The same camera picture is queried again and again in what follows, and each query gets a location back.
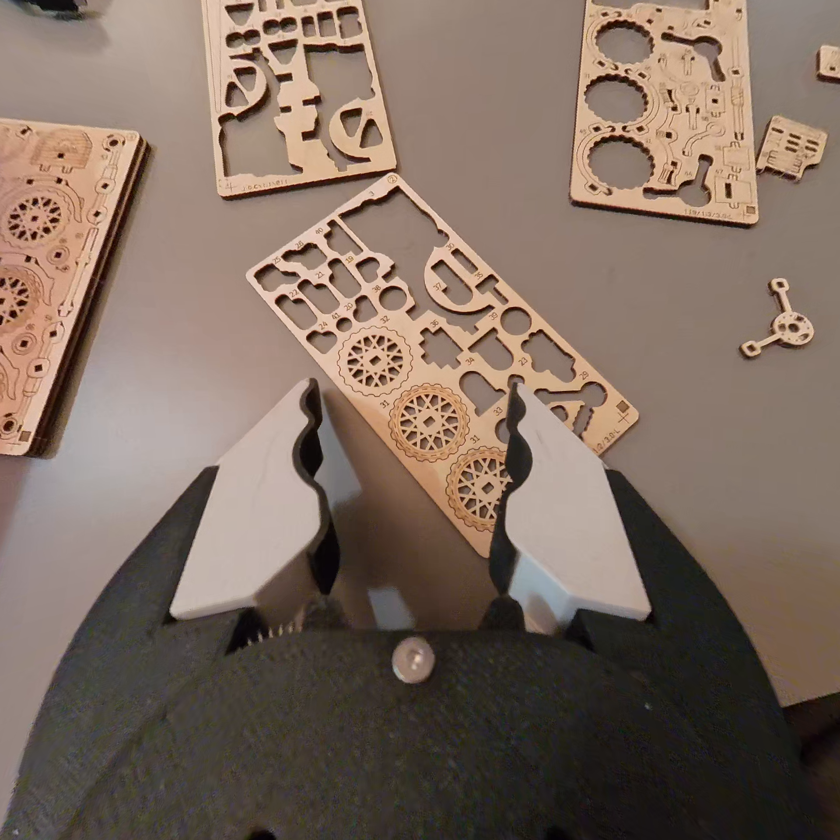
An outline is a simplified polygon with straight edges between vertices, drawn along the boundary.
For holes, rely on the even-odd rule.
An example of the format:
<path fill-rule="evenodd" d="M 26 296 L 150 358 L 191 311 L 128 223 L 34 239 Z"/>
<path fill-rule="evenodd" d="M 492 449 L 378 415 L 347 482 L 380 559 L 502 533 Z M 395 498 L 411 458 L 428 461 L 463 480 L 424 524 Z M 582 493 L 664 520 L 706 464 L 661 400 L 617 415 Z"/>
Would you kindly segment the mostly emptied wooden puzzle sheet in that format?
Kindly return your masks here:
<path fill-rule="evenodd" d="M 275 193 L 396 169 L 363 2 L 201 2 L 217 194 Z M 357 59 L 362 92 L 323 114 L 312 57 Z M 279 171 L 236 172 L 226 130 L 269 114 Z"/>

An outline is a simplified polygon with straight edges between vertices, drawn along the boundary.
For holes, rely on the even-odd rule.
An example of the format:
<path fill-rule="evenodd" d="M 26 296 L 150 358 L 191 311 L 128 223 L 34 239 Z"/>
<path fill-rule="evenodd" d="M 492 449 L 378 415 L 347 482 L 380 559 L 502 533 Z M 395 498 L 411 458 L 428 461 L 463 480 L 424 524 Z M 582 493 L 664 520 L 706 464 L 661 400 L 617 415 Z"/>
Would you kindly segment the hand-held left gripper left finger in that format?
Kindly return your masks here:
<path fill-rule="evenodd" d="M 267 623 L 304 623 L 329 596 L 340 547 L 316 481 L 321 422 L 319 384 L 302 380 L 218 460 L 174 619 L 255 608 Z"/>

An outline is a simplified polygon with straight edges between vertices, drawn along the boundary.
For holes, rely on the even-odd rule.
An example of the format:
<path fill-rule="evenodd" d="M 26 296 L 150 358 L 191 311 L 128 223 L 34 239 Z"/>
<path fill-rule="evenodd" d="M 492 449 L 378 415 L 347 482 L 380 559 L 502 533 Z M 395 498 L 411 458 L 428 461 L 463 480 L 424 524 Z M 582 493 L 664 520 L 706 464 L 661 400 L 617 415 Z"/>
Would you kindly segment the grey desk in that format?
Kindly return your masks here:
<path fill-rule="evenodd" d="M 738 229 L 569 202 L 581 2 L 366 2 L 400 172 L 630 400 L 608 462 L 738 612 L 785 701 L 838 686 L 838 86 L 832 2 L 749 2 L 756 130 L 831 134 Z M 54 458 L 2 459 L 2 713 L 27 729 L 120 563 L 204 465 L 318 366 L 246 270 L 365 181 L 216 194 L 201 8 L 66 24 L 2 7 L 5 117 L 134 128 L 154 153 Z M 814 338 L 744 358 L 790 284 Z"/>

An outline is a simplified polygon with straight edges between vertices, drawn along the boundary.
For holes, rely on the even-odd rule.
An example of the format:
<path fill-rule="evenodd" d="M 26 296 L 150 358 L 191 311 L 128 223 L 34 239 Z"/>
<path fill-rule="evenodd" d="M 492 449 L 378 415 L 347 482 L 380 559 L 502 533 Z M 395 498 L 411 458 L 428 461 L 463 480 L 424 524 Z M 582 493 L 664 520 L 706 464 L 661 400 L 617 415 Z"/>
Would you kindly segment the wooden sheet with round holes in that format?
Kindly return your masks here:
<path fill-rule="evenodd" d="M 644 157 L 639 185 L 595 172 L 609 146 Z M 574 204 L 756 225 L 746 2 L 586 2 L 572 149 Z"/>

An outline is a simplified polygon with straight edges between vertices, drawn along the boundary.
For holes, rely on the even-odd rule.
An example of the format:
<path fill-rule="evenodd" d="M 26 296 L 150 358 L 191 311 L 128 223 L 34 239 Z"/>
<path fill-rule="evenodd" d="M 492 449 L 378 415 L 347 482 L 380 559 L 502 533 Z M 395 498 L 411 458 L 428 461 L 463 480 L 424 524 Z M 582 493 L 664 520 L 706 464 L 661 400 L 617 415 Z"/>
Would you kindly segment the small slotted wooden piece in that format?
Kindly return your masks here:
<path fill-rule="evenodd" d="M 764 133 L 757 160 L 757 172 L 770 171 L 796 182 L 809 167 L 819 165 L 828 132 L 774 115 Z"/>

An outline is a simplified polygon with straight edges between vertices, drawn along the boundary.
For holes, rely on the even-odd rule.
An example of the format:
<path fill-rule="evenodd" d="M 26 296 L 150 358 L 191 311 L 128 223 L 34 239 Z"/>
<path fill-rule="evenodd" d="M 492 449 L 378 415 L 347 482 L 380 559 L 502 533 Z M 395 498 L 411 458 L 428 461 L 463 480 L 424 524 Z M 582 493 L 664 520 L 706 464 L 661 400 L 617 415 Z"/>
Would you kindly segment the wooden lever piece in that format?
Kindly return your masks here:
<path fill-rule="evenodd" d="M 814 338 L 814 327 L 809 318 L 793 309 L 788 291 L 789 282 L 784 278 L 774 278 L 769 283 L 769 292 L 775 297 L 780 312 L 770 324 L 769 335 L 761 341 L 748 341 L 740 345 L 740 353 L 744 358 L 758 357 L 764 347 L 778 343 L 788 348 L 800 348 L 807 345 Z"/>

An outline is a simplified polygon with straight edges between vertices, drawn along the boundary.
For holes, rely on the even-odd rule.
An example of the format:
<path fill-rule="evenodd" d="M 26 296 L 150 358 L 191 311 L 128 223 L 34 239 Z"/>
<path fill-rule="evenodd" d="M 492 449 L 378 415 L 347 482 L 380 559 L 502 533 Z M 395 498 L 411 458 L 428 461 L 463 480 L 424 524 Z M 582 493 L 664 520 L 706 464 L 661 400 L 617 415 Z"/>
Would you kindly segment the dark wooden sheet by bin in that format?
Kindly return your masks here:
<path fill-rule="evenodd" d="M 1 121 L 1 453 L 50 446 L 149 153 L 135 131 Z"/>

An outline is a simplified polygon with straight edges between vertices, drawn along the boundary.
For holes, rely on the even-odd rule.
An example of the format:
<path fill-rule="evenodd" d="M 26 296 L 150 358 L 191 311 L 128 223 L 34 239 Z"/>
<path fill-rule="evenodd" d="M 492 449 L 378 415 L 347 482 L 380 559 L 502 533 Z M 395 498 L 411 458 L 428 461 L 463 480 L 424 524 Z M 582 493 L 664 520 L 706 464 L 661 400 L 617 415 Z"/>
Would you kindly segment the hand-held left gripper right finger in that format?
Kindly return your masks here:
<path fill-rule="evenodd" d="M 490 578 L 553 635 L 580 610 L 642 622 L 652 607 L 603 462 L 522 384 L 511 388 Z"/>

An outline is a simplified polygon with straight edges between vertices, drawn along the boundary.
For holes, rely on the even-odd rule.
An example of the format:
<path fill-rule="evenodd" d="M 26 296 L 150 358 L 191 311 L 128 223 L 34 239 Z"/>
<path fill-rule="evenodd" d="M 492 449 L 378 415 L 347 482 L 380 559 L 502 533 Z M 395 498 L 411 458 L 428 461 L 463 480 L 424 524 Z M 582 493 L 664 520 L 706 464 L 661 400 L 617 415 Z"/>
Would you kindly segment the wooden sheet with spoked wheels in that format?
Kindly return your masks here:
<path fill-rule="evenodd" d="M 524 384 L 602 455 L 637 409 L 396 173 L 249 269 L 248 283 L 482 557 Z"/>

